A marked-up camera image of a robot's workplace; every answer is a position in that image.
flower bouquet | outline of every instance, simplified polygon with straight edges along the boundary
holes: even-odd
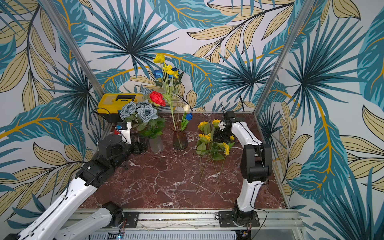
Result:
[[[217,183],[220,189],[220,183],[218,180],[218,175],[221,173],[223,170],[224,166],[224,161],[225,158],[229,155],[229,150],[232,148],[232,146],[235,144],[234,140],[235,138],[233,136],[230,136],[230,143],[225,143],[225,142],[215,142],[213,141],[213,136],[215,133],[215,130],[218,129],[218,125],[220,123],[220,120],[213,120],[212,125],[209,124],[208,122],[201,122],[197,125],[198,129],[202,132],[199,134],[199,140],[196,143],[196,153],[200,155],[200,165],[201,165],[201,158],[204,155],[208,156],[207,161],[204,164],[203,172],[200,177],[199,184],[196,188],[196,191],[199,189],[201,179],[203,178],[205,168],[207,166],[208,161],[211,159],[214,169],[215,169],[215,174],[217,177]],[[221,169],[219,172],[216,171],[215,163],[214,161],[219,161],[223,160],[223,163],[221,165]]]

red rose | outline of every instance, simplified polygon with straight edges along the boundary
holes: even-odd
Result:
[[[153,91],[149,97],[151,98],[152,102],[154,104],[157,104],[157,105],[160,105],[160,106],[163,106],[165,107],[166,106],[166,102],[164,101],[163,99],[163,95],[161,93],[158,93],[158,92],[155,92]]]

white tulip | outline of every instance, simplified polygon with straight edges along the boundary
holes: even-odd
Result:
[[[184,112],[188,112],[189,111],[189,104],[184,105],[183,109],[184,109]]]

brown glass vase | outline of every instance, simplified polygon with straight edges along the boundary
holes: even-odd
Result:
[[[171,127],[173,131],[173,148],[177,150],[183,150],[188,146],[187,134],[184,130],[180,130],[181,120],[176,120],[176,129]]]

blue-gray rose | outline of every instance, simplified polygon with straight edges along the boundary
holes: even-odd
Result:
[[[140,93],[143,95],[150,95],[153,92],[152,89],[148,89],[146,87],[143,87],[143,84],[140,86]]]
[[[156,119],[159,116],[157,115],[157,110],[152,105],[142,106],[137,108],[137,115],[143,120],[143,122],[149,122],[151,119]]]
[[[136,108],[137,106],[134,102],[129,102],[128,104],[124,105],[120,111],[121,119],[124,120],[126,117],[129,117],[132,113],[136,111]]]
[[[137,107],[137,108],[140,108],[140,107],[145,107],[145,106],[147,106],[147,105],[150,105],[150,103],[148,102],[148,100],[145,100],[145,101],[143,101],[143,102],[139,102],[139,103],[137,103],[137,104],[136,104],[136,107]]]

